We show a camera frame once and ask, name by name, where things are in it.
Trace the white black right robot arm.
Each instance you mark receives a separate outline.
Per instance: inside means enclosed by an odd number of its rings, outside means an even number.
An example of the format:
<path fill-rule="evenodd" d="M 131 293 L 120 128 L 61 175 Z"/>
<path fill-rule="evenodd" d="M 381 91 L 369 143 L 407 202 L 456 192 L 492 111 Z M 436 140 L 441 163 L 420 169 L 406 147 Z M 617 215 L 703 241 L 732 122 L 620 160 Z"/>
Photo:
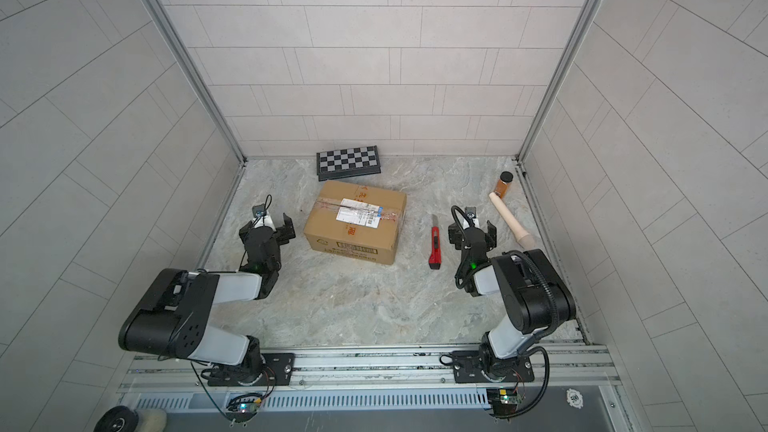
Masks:
<path fill-rule="evenodd" d="M 575 318 L 571 292 L 540 249 L 508 251 L 490 258 L 496 228 L 464 221 L 448 227 L 449 242 L 461 252 L 454 275 L 457 288 L 474 297 L 499 294 L 500 323 L 486 332 L 477 351 L 448 355 L 455 381 L 462 383 L 532 382 L 531 356 L 543 338 Z"/>

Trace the red utility knife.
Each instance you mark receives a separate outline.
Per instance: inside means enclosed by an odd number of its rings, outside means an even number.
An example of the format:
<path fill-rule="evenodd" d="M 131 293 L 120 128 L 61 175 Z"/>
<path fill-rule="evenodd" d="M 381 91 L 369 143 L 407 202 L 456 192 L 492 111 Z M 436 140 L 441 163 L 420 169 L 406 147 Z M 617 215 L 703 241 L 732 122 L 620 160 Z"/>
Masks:
<path fill-rule="evenodd" d="M 428 259 L 428 264 L 432 270 L 439 270 L 442 265 L 439 219 L 436 214 L 432 214 L 431 217 L 432 217 L 432 227 L 431 227 L 431 236 L 430 236 L 430 255 Z"/>

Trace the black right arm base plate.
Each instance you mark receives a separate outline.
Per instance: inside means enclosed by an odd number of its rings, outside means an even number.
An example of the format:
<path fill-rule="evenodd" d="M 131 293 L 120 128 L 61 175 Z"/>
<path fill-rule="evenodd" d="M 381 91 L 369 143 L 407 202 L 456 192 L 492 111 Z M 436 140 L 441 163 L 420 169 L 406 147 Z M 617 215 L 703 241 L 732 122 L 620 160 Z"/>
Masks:
<path fill-rule="evenodd" d="M 498 359 L 485 349 L 449 352 L 443 354 L 439 361 L 452 370 L 454 380 L 458 384 L 528 383 L 535 380 L 528 358 Z"/>

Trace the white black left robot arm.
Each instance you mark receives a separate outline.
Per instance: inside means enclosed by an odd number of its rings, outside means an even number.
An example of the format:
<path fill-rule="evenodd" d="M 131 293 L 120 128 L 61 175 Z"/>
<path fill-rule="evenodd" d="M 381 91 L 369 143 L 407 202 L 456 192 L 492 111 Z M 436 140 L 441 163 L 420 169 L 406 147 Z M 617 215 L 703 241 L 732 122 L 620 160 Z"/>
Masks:
<path fill-rule="evenodd" d="M 210 386 L 275 381 L 257 338 L 209 323 L 215 305 L 265 299 L 282 267 L 280 247 L 296 237 L 292 219 L 276 226 L 266 210 L 239 230 L 246 262 L 237 271 L 166 268 L 123 323 L 118 345 L 131 352 L 207 363 Z"/>

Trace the brown cardboard express box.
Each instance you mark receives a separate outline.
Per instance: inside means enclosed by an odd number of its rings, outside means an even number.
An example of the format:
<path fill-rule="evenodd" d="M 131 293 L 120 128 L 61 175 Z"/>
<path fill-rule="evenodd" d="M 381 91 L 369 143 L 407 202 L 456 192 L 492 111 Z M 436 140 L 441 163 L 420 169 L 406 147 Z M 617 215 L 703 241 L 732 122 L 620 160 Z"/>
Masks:
<path fill-rule="evenodd" d="M 327 181 L 304 227 L 319 252 L 381 265 L 395 262 L 407 195 L 341 181 Z"/>

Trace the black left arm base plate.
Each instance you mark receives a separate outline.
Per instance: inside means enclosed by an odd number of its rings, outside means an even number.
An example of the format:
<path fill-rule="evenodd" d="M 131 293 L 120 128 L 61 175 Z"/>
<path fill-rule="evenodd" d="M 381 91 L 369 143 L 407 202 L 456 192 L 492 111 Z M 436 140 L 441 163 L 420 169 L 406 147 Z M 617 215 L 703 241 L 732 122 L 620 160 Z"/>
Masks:
<path fill-rule="evenodd" d="M 258 359 L 247 357 L 239 366 L 214 365 L 200 377 L 210 387 L 287 386 L 295 359 L 293 353 L 262 353 Z"/>

